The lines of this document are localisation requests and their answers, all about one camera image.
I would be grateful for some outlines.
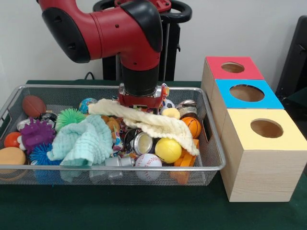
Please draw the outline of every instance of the wire mesh basket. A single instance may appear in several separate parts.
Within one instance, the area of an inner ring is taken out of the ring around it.
[[[7,134],[27,118],[22,101],[27,95],[40,97],[47,110],[58,114],[66,108],[78,108],[84,98],[107,98],[118,94],[118,86],[24,85],[14,90],[0,111],[0,149]],[[0,184],[115,184],[115,185],[180,185],[174,176],[188,178],[185,185],[208,185],[218,170],[225,166],[225,156],[218,138],[206,94],[199,88],[170,87],[168,97],[175,104],[192,99],[197,103],[202,121],[200,155],[194,167],[109,167],[109,166],[43,166],[0,165]],[[137,174],[152,173],[154,181],[141,180]]]

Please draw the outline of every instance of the wooden box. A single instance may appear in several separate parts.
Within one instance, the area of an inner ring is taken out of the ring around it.
[[[206,57],[201,88],[209,101],[215,79],[263,80],[264,77],[250,57]]]
[[[264,80],[216,80],[211,107],[221,137],[227,108],[283,109]]]
[[[285,110],[228,109],[221,141],[230,202],[290,200],[307,162],[307,141]]]

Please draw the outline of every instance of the brown football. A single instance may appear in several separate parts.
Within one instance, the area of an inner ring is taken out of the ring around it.
[[[28,95],[23,100],[23,110],[31,117],[38,117],[46,112],[46,105],[39,97]]]

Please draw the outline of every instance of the white wall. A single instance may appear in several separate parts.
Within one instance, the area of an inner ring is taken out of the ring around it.
[[[77,0],[90,12],[98,0]],[[306,0],[183,0],[193,9],[181,25],[175,79],[199,81],[205,56],[251,56],[275,88]],[[0,105],[27,80],[102,78],[101,61],[76,64],[56,44],[35,0],[0,1]]]

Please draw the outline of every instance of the purple spiky ball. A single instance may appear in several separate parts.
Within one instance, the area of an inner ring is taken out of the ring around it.
[[[25,125],[20,131],[22,142],[28,155],[36,146],[52,144],[56,136],[56,132],[52,129],[52,125],[47,124],[46,121],[34,122],[33,118],[30,118],[30,120],[30,124]]]

